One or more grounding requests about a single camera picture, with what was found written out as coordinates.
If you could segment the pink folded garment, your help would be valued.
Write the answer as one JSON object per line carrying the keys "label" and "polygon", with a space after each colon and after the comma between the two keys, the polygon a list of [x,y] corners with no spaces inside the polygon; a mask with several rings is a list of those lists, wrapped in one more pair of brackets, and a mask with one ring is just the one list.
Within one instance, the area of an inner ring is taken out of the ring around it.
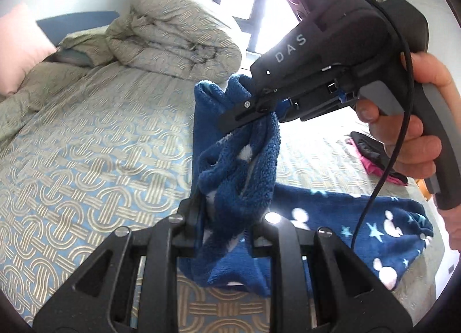
{"label": "pink folded garment", "polygon": [[[356,153],[359,157],[359,160],[362,162],[362,165],[368,175],[375,175],[378,177],[382,177],[382,175],[384,174],[384,169],[382,167],[379,167],[378,165],[374,164],[371,160],[363,156],[359,152],[358,147],[356,146],[355,142],[351,138],[349,138],[346,141],[346,143],[352,145],[355,148]],[[397,174],[396,176],[394,173],[392,173],[387,177],[386,181],[394,185],[401,186],[401,187],[408,186],[408,179],[405,176],[400,175],[400,174]]]}

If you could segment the blue beige patterned bed cover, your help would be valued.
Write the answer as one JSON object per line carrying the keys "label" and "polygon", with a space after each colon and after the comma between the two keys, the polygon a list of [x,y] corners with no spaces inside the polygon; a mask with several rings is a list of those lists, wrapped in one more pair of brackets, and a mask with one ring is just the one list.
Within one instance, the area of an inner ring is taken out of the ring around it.
{"label": "blue beige patterned bed cover", "polygon": [[[68,276],[114,229],[142,229],[175,211],[192,180],[194,83],[111,63],[88,70],[43,62],[1,97],[1,291],[31,324]],[[371,194],[351,131],[351,109],[281,124],[277,181]],[[435,207],[416,183],[384,196],[422,203],[429,246],[394,291],[419,321],[436,299],[444,245]],[[178,275],[180,332],[268,332],[269,300],[202,289]]]}

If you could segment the beige pillow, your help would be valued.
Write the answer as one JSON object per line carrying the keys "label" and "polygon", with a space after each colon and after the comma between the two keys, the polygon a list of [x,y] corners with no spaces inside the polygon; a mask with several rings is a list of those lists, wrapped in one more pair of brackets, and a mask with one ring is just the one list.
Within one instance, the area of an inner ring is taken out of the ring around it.
{"label": "beige pillow", "polygon": [[53,60],[91,68],[110,63],[114,55],[105,39],[107,28],[105,25],[68,34],[58,44]]}

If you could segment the black folded garment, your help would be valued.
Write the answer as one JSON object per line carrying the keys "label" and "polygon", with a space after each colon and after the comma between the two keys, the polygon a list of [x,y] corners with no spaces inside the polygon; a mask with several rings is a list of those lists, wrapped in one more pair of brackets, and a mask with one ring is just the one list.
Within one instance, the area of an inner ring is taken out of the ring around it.
{"label": "black folded garment", "polygon": [[387,168],[390,158],[384,150],[384,146],[381,142],[362,134],[359,132],[352,131],[350,138],[355,142],[356,146],[359,149],[359,152],[365,156],[367,159],[371,160],[374,164]]}

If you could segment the folded beige quilt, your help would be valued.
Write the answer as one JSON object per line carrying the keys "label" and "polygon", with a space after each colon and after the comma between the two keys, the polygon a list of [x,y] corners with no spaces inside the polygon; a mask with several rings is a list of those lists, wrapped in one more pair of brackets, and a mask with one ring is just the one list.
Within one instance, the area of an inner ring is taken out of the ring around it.
{"label": "folded beige quilt", "polygon": [[195,83],[227,81],[245,54],[240,27],[213,0],[131,0],[105,40],[125,66]]}

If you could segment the pink pillow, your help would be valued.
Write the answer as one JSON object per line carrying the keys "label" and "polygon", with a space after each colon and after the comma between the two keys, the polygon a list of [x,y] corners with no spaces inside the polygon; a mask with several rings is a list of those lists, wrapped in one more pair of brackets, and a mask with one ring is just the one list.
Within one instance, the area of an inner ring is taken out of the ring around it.
{"label": "pink pillow", "polygon": [[2,16],[1,96],[15,94],[25,76],[56,51],[56,46],[21,5]]}

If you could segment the blue fleece patterned pants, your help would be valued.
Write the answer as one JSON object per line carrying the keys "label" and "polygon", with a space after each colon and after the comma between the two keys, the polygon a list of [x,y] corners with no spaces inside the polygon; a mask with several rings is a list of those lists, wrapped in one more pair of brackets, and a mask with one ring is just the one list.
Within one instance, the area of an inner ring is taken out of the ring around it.
{"label": "blue fleece patterned pants", "polygon": [[276,181],[280,151],[277,113],[222,134],[218,119],[249,98],[250,78],[234,75],[221,88],[203,80],[194,87],[192,187],[208,219],[202,248],[181,260],[180,270],[202,287],[239,289],[268,297],[270,260],[250,254],[249,231],[269,211],[300,229],[331,228],[388,288],[394,289],[430,246],[434,228],[420,203],[292,187]]}

